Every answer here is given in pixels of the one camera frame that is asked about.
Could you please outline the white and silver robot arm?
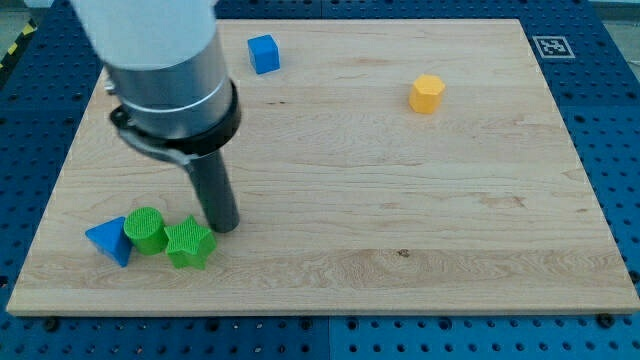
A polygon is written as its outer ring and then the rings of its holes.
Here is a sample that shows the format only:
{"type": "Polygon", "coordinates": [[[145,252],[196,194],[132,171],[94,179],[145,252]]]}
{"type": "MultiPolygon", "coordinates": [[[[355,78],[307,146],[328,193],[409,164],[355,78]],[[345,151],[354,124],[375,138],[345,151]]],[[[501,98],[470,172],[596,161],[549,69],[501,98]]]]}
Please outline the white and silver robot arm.
{"type": "Polygon", "coordinates": [[[213,0],[71,0],[121,103],[130,147],[192,166],[217,161],[240,123],[213,0]]]}

